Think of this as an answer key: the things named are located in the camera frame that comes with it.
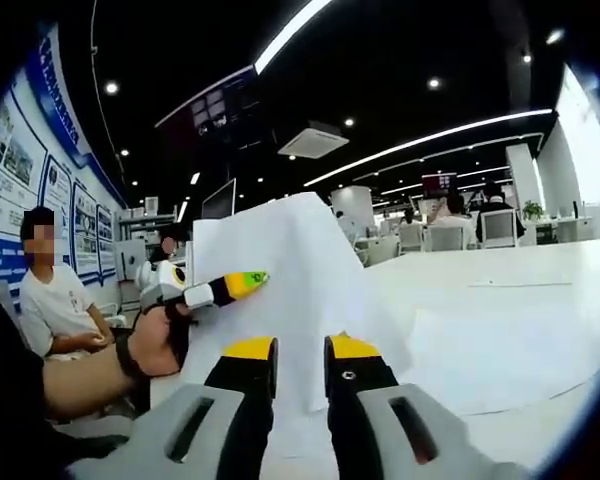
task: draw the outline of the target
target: black ceiling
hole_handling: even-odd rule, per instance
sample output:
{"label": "black ceiling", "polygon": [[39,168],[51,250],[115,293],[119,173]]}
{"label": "black ceiling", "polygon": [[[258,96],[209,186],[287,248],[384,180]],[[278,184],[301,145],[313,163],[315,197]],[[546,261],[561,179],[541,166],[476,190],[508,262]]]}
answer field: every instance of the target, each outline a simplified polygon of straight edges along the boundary
{"label": "black ceiling", "polygon": [[[227,176],[238,178],[245,196],[240,208],[303,190],[315,189],[326,198],[339,184],[378,169],[493,138],[548,131],[555,121],[535,117],[471,130],[304,189],[315,177],[408,140],[512,112],[553,108],[565,60],[563,44],[545,44],[549,32],[563,26],[549,8],[555,2],[333,0],[255,80],[258,108],[243,127],[253,130],[256,145],[240,149],[242,143],[222,138],[185,151],[168,148],[165,142],[172,139],[155,123],[205,87],[253,63],[306,1],[98,3],[96,76],[101,92],[107,80],[120,84],[118,95],[101,93],[101,101],[113,149],[131,152],[120,158],[131,206],[158,195],[167,211],[191,196],[187,216],[192,217]],[[61,25],[63,68],[92,147],[112,176],[120,176],[95,97],[90,19],[91,6],[85,5],[73,22]],[[530,65],[522,61],[525,52],[533,55]],[[430,91],[427,81],[434,76],[442,87]],[[343,126],[347,117],[355,119],[353,128]],[[341,128],[350,143],[318,160],[278,155],[288,140],[284,133],[307,120]],[[537,148],[537,141],[524,141]],[[419,183],[423,173],[466,173],[504,164],[502,146],[485,147],[356,183],[374,188],[377,195],[398,188],[400,180]],[[196,171],[202,172],[200,181],[190,186]],[[137,187],[131,186],[133,180]]]}

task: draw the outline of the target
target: potted plant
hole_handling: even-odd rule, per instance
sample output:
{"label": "potted plant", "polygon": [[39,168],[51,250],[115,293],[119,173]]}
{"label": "potted plant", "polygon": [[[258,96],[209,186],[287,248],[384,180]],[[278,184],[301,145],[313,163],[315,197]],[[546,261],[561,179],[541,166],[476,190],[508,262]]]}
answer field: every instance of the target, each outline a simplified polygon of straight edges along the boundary
{"label": "potted plant", "polygon": [[539,220],[540,217],[544,214],[542,207],[538,205],[536,202],[532,202],[528,200],[524,204],[524,208],[522,209],[522,214],[526,220]]}

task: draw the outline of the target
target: white sheet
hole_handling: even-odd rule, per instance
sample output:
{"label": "white sheet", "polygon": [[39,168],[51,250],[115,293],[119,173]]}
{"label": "white sheet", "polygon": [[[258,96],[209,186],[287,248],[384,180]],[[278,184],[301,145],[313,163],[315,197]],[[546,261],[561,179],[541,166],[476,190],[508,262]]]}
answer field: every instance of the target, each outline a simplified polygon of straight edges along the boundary
{"label": "white sheet", "polygon": [[179,378],[152,385],[152,404],[181,382],[203,383],[223,349],[245,338],[279,341],[275,425],[269,454],[323,455],[326,421],[315,413],[324,396],[324,337],[346,331],[380,349],[400,374],[406,339],[374,292],[330,209],[304,193],[223,220],[194,223],[194,280],[264,270],[268,284],[254,295],[200,315]]}

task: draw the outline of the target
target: wristband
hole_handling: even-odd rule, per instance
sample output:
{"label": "wristband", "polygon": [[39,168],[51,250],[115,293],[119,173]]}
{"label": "wristband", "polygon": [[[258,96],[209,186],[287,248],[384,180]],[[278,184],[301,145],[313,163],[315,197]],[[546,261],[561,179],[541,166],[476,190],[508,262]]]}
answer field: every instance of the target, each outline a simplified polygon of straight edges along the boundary
{"label": "wristband", "polygon": [[142,381],[149,376],[142,371],[138,362],[136,362],[129,352],[129,335],[121,335],[116,340],[116,354],[118,355],[118,363],[122,372],[129,378],[135,381]]}

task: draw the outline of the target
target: ceiling vent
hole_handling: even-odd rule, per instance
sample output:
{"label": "ceiling vent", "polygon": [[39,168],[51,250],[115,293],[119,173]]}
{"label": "ceiling vent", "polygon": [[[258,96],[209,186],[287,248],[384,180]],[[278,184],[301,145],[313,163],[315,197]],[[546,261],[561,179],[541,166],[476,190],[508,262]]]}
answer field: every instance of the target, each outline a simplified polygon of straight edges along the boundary
{"label": "ceiling vent", "polygon": [[349,143],[340,136],[340,131],[318,122],[309,122],[309,127],[292,138],[278,153],[303,158],[322,158]]}

